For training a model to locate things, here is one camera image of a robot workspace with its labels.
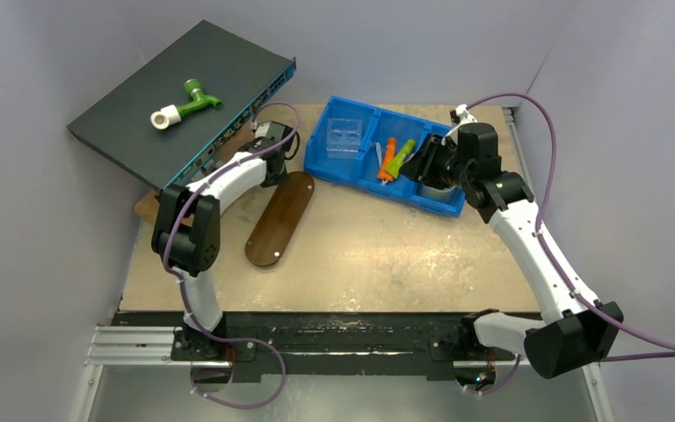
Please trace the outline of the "blue divided plastic bin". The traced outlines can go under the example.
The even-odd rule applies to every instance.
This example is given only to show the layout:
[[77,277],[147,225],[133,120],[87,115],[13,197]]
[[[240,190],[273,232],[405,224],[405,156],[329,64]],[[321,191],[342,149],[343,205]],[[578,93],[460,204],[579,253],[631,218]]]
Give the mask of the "blue divided plastic bin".
[[308,139],[303,168],[338,185],[437,215],[458,217],[465,203],[465,194],[458,188],[430,193],[404,176],[392,181],[379,178],[381,165],[389,160],[390,140],[395,141],[395,153],[399,153],[410,140],[419,149],[427,135],[442,135],[449,129],[432,120],[333,96]]

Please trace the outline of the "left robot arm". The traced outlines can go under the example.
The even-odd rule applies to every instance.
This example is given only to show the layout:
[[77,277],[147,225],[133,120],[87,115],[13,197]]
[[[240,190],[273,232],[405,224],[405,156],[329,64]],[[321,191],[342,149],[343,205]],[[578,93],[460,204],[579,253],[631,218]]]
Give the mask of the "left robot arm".
[[230,338],[214,289],[212,267],[221,249],[221,215],[255,186],[287,180],[286,154],[300,136],[295,127],[259,123],[254,138],[220,168],[186,186],[170,185],[159,194],[152,249],[175,277],[184,306],[184,326],[196,333],[193,349],[214,360],[227,346],[256,351],[261,340]]

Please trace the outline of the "brown oval wooden tray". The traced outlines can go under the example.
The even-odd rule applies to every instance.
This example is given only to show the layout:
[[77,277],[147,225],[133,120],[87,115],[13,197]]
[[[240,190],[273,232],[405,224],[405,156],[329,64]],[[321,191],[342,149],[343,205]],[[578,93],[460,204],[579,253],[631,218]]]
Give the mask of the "brown oval wooden tray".
[[251,264],[269,267],[283,257],[314,191],[314,179],[304,171],[289,173],[275,189],[245,245]]

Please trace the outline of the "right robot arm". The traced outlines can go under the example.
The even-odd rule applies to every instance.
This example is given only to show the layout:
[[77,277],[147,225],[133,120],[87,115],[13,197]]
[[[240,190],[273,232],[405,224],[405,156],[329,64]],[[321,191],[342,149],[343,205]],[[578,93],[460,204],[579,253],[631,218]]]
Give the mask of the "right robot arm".
[[491,348],[526,358],[538,375],[552,379],[603,360],[618,330],[602,314],[623,320],[616,302],[602,302],[572,267],[556,261],[550,239],[526,181],[502,168],[498,135],[492,125],[460,125],[454,136],[427,135],[401,175],[436,189],[455,187],[484,223],[504,242],[540,306],[538,321],[485,310],[466,316],[458,345],[471,358]]

